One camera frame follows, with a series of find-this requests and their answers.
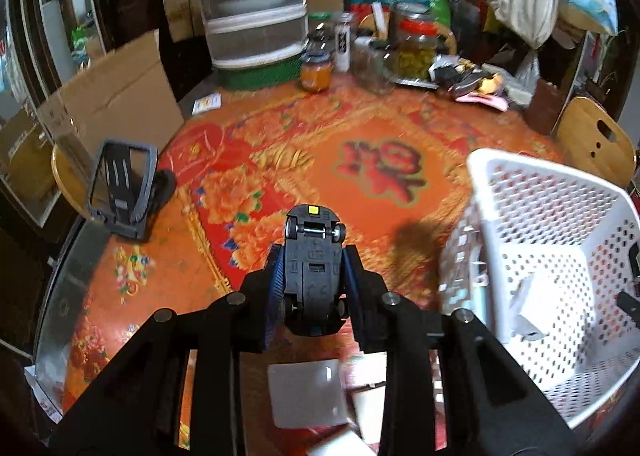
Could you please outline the black toy car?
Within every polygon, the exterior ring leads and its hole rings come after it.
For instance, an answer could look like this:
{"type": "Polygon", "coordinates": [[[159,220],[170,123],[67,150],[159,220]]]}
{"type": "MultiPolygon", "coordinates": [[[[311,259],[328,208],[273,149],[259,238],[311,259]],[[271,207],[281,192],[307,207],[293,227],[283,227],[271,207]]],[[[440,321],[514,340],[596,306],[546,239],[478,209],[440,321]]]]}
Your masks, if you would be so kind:
{"type": "Polygon", "coordinates": [[[332,210],[298,205],[284,227],[284,324],[299,337],[340,331],[348,317],[342,282],[346,226],[332,210]]]}

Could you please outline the white charger with indicator lights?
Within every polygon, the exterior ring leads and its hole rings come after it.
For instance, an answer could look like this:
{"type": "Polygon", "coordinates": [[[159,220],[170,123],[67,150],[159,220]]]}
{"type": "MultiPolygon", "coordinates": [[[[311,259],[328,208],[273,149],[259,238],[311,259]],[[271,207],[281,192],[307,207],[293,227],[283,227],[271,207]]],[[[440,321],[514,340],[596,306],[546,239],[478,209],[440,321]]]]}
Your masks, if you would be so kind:
{"type": "Polygon", "coordinates": [[[348,423],[339,361],[274,364],[268,366],[267,375],[272,418],[278,428],[348,423]]]}

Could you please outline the white square charger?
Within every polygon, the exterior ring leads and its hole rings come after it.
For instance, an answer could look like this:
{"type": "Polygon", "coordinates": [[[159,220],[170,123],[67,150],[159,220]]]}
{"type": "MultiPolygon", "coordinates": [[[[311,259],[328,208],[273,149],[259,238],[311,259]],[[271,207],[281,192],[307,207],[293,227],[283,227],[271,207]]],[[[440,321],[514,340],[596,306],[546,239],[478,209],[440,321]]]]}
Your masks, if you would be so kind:
{"type": "Polygon", "coordinates": [[[512,334],[526,341],[547,337],[558,315],[561,297],[559,276],[548,270],[525,276],[510,301],[512,334]]]}

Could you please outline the white perforated plastic basket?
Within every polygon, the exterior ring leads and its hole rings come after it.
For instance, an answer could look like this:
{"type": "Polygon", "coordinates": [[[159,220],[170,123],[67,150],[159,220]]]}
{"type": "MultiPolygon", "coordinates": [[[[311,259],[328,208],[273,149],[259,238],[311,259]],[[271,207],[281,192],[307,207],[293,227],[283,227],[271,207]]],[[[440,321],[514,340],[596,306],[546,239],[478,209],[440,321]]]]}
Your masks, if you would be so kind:
{"type": "Polygon", "coordinates": [[[445,313],[483,322],[571,426],[639,364],[616,302],[639,292],[639,217],[619,187],[555,162],[482,148],[439,258],[445,313]]]}

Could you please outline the blue wall charger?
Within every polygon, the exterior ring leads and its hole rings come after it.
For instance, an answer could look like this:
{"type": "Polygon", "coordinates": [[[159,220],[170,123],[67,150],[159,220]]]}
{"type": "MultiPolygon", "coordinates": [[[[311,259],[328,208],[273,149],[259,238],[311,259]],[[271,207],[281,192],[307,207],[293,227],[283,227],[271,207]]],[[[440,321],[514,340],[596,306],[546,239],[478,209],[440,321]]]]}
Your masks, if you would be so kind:
{"type": "Polygon", "coordinates": [[[470,309],[485,326],[491,329],[494,326],[494,311],[492,310],[489,270],[484,248],[478,247],[473,250],[464,267],[469,286],[470,309]]]}

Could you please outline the white charger near basket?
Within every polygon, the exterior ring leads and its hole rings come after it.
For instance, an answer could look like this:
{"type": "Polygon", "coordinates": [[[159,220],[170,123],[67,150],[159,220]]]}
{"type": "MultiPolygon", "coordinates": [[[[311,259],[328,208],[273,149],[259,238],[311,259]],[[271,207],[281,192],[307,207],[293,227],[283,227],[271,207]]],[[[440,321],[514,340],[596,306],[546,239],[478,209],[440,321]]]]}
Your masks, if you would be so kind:
{"type": "Polygon", "coordinates": [[[386,353],[352,356],[343,365],[343,376],[361,437],[368,445],[376,445],[383,423],[386,353]]]}

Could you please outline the floral red tablecloth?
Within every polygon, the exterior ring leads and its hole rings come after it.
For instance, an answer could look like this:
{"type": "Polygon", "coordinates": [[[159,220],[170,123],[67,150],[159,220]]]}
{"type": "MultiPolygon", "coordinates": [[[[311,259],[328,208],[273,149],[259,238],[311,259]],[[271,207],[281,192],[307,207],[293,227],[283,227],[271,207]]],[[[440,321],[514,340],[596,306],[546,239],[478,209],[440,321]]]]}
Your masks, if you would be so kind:
{"type": "Polygon", "coordinates": [[[237,290],[298,204],[334,210],[368,270],[437,308],[438,257],[471,193],[466,158],[483,147],[563,158],[516,112],[419,90],[378,96],[337,76],[320,94],[292,83],[225,93],[220,109],[185,124],[160,157],[177,188],[146,242],[94,226],[82,233],[88,290],[63,407],[153,311],[191,312],[237,290]]]}

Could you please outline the white charger lower right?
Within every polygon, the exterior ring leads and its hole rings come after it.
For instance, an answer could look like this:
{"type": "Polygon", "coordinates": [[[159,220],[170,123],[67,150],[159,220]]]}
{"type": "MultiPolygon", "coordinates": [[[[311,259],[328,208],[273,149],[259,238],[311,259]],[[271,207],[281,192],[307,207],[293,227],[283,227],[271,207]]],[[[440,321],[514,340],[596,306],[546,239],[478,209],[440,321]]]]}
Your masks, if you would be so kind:
{"type": "Polygon", "coordinates": [[[376,456],[375,451],[349,428],[335,432],[306,450],[306,454],[308,456],[376,456]]]}

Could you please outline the grey phone stand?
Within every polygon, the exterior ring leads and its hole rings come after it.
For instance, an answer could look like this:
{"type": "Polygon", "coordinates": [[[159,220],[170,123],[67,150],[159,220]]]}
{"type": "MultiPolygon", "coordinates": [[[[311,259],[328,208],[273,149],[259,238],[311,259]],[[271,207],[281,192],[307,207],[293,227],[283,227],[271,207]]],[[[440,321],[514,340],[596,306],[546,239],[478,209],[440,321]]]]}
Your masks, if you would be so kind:
{"type": "Polygon", "coordinates": [[[175,173],[158,166],[156,146],[107,138],[96,154],[86,208],[110,233],[146,242],[176,187],[175,173]]]}

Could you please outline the orange sauce jar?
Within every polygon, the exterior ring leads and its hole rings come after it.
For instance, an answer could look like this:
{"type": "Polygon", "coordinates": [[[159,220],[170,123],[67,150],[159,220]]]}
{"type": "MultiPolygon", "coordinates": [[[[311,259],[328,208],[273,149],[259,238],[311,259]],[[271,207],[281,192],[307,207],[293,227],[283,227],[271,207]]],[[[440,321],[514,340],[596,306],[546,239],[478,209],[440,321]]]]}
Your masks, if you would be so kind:
{"type": "Polygon", "coordinates": [[[326,51],[307,51],[300,57],[300,84],[311,93],[329,89],[332,78],[331,54],[326,51]]]}

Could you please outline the cardboard box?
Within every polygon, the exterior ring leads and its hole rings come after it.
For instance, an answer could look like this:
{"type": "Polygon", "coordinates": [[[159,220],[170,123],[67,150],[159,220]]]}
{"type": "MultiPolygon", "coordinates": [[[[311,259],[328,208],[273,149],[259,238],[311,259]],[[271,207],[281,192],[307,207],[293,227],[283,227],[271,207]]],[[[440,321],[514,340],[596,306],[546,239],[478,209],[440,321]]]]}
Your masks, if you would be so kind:
{"type": "Polygon", "coordinates": [[[158,32],[109,52],[49,96],[37,116],[82,176],[108,138],[163,150],[184,119],[160,60],[158,32]]]}

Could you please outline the red lid pickle jar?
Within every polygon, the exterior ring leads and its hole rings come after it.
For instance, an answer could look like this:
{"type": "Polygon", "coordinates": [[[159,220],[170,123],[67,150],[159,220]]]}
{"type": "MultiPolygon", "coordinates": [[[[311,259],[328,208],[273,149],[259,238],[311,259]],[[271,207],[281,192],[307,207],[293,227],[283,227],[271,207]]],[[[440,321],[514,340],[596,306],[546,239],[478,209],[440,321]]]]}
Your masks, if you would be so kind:
{"type": "Polygon", "coordinates": [[[399,23],[395,72],[401,78],[430,81],[437,51],[437,28],[425,20],[405,18],[399,23]]]}

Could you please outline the wooden chair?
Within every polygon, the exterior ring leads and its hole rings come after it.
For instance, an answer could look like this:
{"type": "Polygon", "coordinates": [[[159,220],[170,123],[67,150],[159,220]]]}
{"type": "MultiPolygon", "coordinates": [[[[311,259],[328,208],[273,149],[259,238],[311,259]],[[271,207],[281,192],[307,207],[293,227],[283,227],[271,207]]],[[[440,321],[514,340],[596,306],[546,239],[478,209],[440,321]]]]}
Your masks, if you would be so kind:
{"type": "Polygon", "coordinates": [[[576,169],[627,188],[636,171],[636,149],[626,132],[586,96],[576,96],[565,107],[555,139],[576,169]]]}

